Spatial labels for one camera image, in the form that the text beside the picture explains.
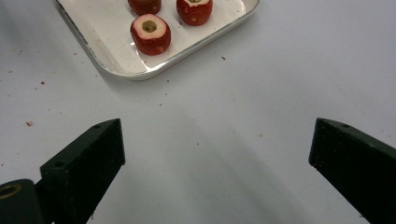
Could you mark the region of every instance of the tray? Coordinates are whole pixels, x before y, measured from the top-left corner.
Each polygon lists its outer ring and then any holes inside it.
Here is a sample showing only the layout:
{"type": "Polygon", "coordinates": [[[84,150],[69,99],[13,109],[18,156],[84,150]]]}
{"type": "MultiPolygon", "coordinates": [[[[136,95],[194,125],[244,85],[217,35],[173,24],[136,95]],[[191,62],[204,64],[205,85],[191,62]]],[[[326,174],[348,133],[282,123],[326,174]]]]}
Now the tray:
{"type": "Polygon", "coordinates": [[[137,17],[127,0],[56,0],[95,60],[110,74],[145,80],[192,54],[245,21],[260,0],[214,0],[209,21],[189,26],[177,15],[176,0],[163,0],[157,14],[169,25],[172,42],[156,56],[137,50],[130,26],[137,17]]]}

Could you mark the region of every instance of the black plastic part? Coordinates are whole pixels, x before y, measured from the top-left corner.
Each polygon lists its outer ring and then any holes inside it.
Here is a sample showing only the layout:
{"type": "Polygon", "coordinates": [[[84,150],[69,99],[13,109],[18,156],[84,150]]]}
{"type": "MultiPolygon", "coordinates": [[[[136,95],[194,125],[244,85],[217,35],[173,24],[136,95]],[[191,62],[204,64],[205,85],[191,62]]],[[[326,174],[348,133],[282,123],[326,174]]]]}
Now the black plastic part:
{"type": "Polygon", "coordinates": [[[0,223],[44,223],[33,181],[21,179],[0,186],[0,223]]]}
{"type": "Polygon", "coordinates": [[[396,223],[395,148],[344,123],[317,119],[309,163],[370,223],[396,223]]]}
{"type": "MultiPolygon", "coordinates": [[[[65,149],[41,166],[37,192],[59,209],[56,224],[86,223],[120,167],[125,163],[119,119],[92,126],[65,149]]],[[[43,206],[46,220],[51,207],[43,206]]]]}

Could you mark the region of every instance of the apple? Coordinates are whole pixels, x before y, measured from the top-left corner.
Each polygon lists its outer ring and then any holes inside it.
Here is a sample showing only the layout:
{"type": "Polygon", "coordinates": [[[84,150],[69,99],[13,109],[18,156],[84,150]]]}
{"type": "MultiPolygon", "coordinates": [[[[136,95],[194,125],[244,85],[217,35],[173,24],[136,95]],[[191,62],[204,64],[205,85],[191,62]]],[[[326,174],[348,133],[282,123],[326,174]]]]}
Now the apple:
{"type": "Polygon", "coordinates": [[[157,14],[161,9],[162,0],[128,0],[129,6],[138,16],[157,14]]]}
{"type": "Polygon", "coordinates": [[[131,24],[131,36],[136,47],[147,55],[164,53],[171,43],[169,25],[153,14],[136,18],[131,24]]]}
{"type": "Polygon", "coordinates": [[[188,25],[199,26],[209,20],[213,0],[177,0],[177,13],[188,25]]]}

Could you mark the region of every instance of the white table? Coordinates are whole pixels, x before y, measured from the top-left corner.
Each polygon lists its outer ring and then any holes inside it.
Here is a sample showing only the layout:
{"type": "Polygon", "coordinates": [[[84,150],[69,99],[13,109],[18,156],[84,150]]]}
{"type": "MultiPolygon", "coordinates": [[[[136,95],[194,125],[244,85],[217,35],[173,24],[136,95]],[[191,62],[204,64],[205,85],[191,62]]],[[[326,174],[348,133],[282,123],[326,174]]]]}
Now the white table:
{"type": "Polygon", "coordinates": [[[55,1],[3,0],[0,182],[38,181],[80,134],[121,118],[127,162],[89,223],[368,223],[308,155],[318,117],[396,146],[395,11],[262,0],[242,26],[133,82],[96,65],[55,1]]]}

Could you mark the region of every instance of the screw hole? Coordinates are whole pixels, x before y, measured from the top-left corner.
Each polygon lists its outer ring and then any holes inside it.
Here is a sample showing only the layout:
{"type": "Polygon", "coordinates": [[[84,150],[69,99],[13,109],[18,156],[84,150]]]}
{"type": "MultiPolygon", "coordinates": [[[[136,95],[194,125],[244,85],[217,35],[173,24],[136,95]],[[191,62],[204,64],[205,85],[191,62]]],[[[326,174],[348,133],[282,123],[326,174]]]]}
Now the screw hole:
{"type": "Polygon", "coordinates": [[[9,198],[21,190],[21,185],[7,185],[0,189],[0,200],[9,198]]]}
{"type": "Polygon", "coordinates": [[[55,163],[55,167],[57,167],[57,168],[62,167],[62,166],[64,166],[64,161],[57,161],[55,163]]]}

